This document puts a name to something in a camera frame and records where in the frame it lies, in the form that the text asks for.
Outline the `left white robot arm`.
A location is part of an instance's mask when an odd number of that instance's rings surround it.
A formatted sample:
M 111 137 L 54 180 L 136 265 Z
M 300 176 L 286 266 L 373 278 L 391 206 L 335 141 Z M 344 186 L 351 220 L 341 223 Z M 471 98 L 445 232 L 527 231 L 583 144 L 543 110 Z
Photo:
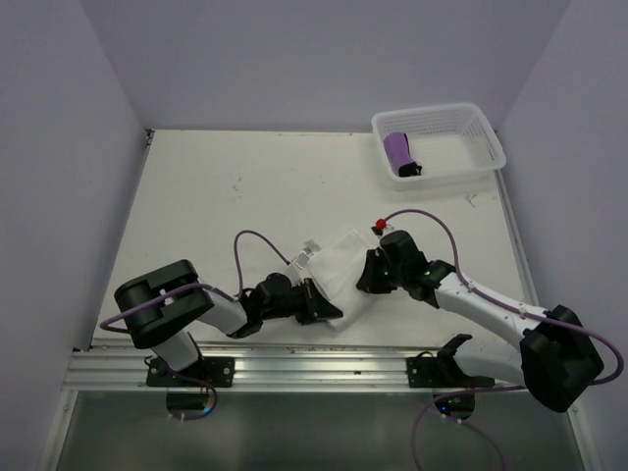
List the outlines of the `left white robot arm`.
M 180 260 L 128 281 L 114 299 L 120 314 L 101 323 L 108 332 L 128 334 L 137 349 L 150 349 L 182 385 L 197 383 L 204 362 L 187 326 L 201 322 L 231 339 L 259 332 L 266 321 L 294 318 L 300 325 L 337 320 L 342 311 L 308 278 L 294 282 L 272 273 L 238 297 L 203 284 L 188 260 Z

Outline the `purple microfiber towel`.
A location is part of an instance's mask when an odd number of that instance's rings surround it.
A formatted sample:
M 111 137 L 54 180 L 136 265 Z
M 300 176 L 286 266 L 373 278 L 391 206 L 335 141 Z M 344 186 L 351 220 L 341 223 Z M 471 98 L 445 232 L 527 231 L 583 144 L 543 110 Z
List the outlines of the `purple microfiber towel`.
M 411 156 L 406 133 L 391 132 L 383 141 L 384 150 L 393 173 L 400 178 L 419 177 L 423 167 Z

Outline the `aluminium mounting rail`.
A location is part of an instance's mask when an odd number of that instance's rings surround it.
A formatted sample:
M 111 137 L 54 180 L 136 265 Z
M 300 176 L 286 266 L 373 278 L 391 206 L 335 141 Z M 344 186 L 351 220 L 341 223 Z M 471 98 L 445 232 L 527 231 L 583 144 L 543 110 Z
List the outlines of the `aluminium mounting rail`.
M 230 358 L 229 393 L 403 393 L 406 360 L 421 348 L 228 344 L 203 342 L 201 352 Z M 105 340 L 75 352 L 62 387 L 75 392 L 157 391 L 147 385 L 147 351 Z

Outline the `white perforated plastic basket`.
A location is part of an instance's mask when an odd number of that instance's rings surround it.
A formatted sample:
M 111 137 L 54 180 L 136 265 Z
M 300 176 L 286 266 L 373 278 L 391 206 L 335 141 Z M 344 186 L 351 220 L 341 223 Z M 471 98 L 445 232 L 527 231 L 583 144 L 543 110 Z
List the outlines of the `white perforated plastic basket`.
M 506 157 L 488 118 L 468 102 L 381 112 L 371 120 L 379 159 L 389 185 L 397 191 L 467 183 L 502 169 Z M 407 134 L 419 177 L 393 173 L 384 150 L 391 132 Z

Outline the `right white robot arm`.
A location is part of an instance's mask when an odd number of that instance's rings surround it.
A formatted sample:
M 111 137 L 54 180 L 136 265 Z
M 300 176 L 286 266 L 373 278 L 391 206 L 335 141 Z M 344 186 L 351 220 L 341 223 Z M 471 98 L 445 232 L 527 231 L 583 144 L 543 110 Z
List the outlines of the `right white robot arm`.
M 409 359 L 411 386 L 479 389 L 505 382 L 528 390 L 546 408 L 564 412 L 602 372 L 598 351 L 569 308 L 517 303 L 462 282 L 458 269 L 443 260 L 428 260 L 406 231 L 377 229 L 375 234 L 379 244 L 366 254 L 359 290 L 388 294 L 402 289 L 500 339 L 487 344 L 458 334 L 435 356 Z

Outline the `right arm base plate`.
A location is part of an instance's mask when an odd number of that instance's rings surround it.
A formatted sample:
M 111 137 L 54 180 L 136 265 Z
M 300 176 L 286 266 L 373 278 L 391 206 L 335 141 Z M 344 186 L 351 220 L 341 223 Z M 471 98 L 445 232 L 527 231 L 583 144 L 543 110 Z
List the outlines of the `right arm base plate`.
M 484 376 L 468 376 L 454 361 L 458 349 L 472 339 L 459 334 L 441 347 L 435 355 L 423 351 L 405 359 L 408 386 L 411 388 L 492 388 L 496 381 Z

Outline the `white towel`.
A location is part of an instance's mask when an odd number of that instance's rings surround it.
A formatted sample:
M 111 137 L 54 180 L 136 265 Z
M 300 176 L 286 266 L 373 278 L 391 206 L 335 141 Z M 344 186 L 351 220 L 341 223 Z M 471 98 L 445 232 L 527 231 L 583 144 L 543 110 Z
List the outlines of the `white towel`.
M 285 274 L 292 282 L 311 279 L 323 297 L 341 311 L 341 318 L 327 321 L 335 332 L 349 329 L 374 300 L 373 295 L 360 291 L 357 283 L 367 251 L 375 249 L 377 242 L 374 235 L 358 230 L 323 247 L 308 240 L 286 268 Z

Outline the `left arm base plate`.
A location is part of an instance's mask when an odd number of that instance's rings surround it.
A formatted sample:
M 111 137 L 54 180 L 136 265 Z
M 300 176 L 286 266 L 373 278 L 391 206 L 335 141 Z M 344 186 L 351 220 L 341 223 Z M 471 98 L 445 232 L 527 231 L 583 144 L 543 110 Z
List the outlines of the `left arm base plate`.
M 233 385 L 236 361 L 233 357 L 204 356 L 181 372 L 168 369 L 166 362 L 159 357 L 145 357 L 147 366 L 145 384 L 153 388 L 230 388 Z

